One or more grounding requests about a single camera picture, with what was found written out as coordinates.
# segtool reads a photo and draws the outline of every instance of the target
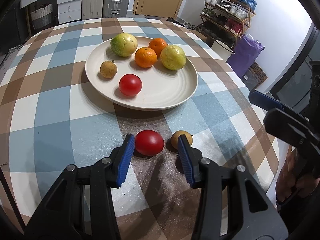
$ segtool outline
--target orange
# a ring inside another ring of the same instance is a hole
[[[162,38],[155,38],[152,41],[150,41],[150,43],[149,43],[149,48],[153,49],[156,52],[157,57],[160,57],[161,51],[166,46],[168,46],[168,44]]]
[[[139,67],[151,67],[157,61],[157,54],[153,49],[143,47],[136,51],[134,54],[134,61]]]

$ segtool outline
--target white plate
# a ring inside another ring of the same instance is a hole
[[[138,49],[148,47],[152,40],[147,37],[136,37]],[[85,72],[89,82],[103,96],[112,102],[138,110],[169,109],[187,101],[196,91],[198,74],[194,65],[187,58],[184,68],[172,71],[166,69],[160,60],[151,68],[141,68],[130,57],[119,57],[110,48],[110,41],[98,45],[85,62]],[[117,74],[105,79],[100,74],[100,66],[106,60],[114,60]],[[119,90],[119,81],[125,74],[135,74],[142,81],[142,89],[135,97],[128,97]]]

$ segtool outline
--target cherry tomato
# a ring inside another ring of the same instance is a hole
[[[121,93],[126,96],[135,96],[137,95],[142,88],[142,82],[139,77],[134,74],[124,75],[119,82],[119,89]]]
[[[160,134],[152,130],[144,130],[135,138],[136,150],[147,156],[153,156],[162,151],[164,141]]]

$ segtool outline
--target table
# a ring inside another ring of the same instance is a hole
[[[85,60],[122,32],[182,47],[199,74],[193,97],[155,112],[102,97],[87,80]],[[278,169],[277,139],[265,132],[265,113],[248,102],[248,89],[203,41],[171,22],[104,18],[43,30],[7,60],[0,81],[0,164],[7,163],[1,168],[25,222],[68,164],[92,165],[127,133],[144,129],[159,132],[166,142],[177,130],[189,131],[204,157],[226,167],[245,165],[264,190]],[[190,238],[200,191],[190,189],[176,159],[169,144],[152,158],[132,158],[126,182],[112,190],[123,239]],[[12,217],[2,187],[0,199]],[[90,220],[87,205],[85,218]]]

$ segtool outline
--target yellow-green fruit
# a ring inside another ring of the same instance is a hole
[[[104,78],[112,78],[117,73],[117,66],[115,61],[105,61],[101,64],[100,67],[101,75]]]
[[[120,33],[111,40],[110,46],[112,51],[118,56],[128,57],[136,51],[138,41],[132,34]]]
[[[160,54],[162,64],[170,70],[178,70],[186,64],[186,54],[176,45],[166,46]]]
[[[190,145],[192,145],[193,139],[190,133],[186,131],[176,131],[172,136],[171,136],[171,144],[175,149],[178,149],[178,138],[180,135],[184,134],[189,142]]]

